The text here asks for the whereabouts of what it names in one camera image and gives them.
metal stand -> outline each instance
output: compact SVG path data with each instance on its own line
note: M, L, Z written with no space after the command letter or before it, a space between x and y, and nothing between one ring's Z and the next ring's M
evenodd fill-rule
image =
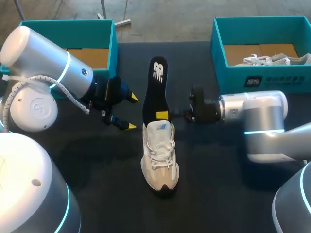
M14 0L14 3L15 3L15 6L18 10L18 13L19 13L21 20L25 21L26 19L25 19L25 16L23 14L23 11L20 7L18 0ZM103 16L100 13L97 13L97 18L98 19L107 19L104 0L101 0L101 4L102 4ZM130 19L115 23L115 27L120 27L120 26L127 25L127 24L131 24Z
M102 4L103 16L100 13L97 13L97 18L107 19L104 0L101 0L101 4ZM127 25L127 24L131 24L130 19L115 23L115 27L120 27L120 26Z
M21 10L21 7L20 7L20 4L19 4L18 0L14 0L14 3L15 3L15 6L16 6L16 8L18 10L18 13L19 13L19 16L20 16L21 20L25 21L26 19L25 19L25 16L24 16L24 14L23 14L23 12Z

new balance logo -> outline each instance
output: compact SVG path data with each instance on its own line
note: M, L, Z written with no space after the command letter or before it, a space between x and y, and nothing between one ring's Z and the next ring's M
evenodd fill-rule
M157 130L164 130L166 128L166 124L164 124L164 125L159 125L158 127L157 127Z
M163 82L163 65L158 62L154 63L154 78L158 79L161 83Z

sneaker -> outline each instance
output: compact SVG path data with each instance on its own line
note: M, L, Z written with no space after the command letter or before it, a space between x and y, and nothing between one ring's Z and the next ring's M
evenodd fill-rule
M236 67L241 66L278 66L278 65L307 65L311 64L311 55L308 53L303 57L288 57L283 53L272 57L257 57L252 54L251 57L243 59L243 64L238 64Z
M167 120L150 122L147 127L143 125L141 170L148 185L161 193L173 190L179 178L174 134L174 125Z

black insole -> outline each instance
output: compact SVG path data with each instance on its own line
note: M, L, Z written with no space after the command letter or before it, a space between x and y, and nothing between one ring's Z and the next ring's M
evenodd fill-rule
M168 64L165 58L154 57L149 65L148 87L142 108L145 126L157 120L171 121L165 97L167 73Z

black table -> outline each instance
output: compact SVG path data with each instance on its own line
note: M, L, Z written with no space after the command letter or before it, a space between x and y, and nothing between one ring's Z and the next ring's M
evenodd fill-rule
M149 61L157 55L169 64L170 107L185 106L193 84L202 84L209 98L218 96L209 42L124 43L119 44L118 74L140 102L123 102L115 114L138 125L136 130L107 127L100 113L87 116L60 100L55 124L28 134L46 149L74 192L82 233L275 233L274 194L301 166L248 161L240 125L196 126L175 120L178 191L162 200L148 189L140 168L141 111ZM288 96L288 101L286 130L309 122L310 96ZM302 108L307 114L301 115Z

